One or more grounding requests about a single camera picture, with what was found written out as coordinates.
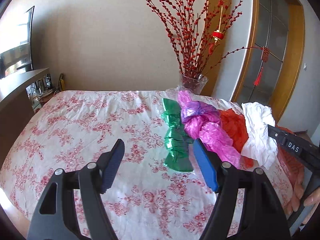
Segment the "right hand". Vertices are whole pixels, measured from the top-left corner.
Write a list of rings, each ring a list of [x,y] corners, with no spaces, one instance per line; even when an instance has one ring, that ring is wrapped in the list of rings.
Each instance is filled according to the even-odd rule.
[[[312,215],[315,213],[317,206],[319,205],[319,202],[320,202],[320,187],[317,188],[315,191],[313,191],[313,193],[310,194],[310,196],[308,196],[308,198],[306,198],[306,200],[304,201],[305,208],[311,206],[312,209],[310,210],[308,215],[304,218],[302,224],[305,225],[308,223]]]

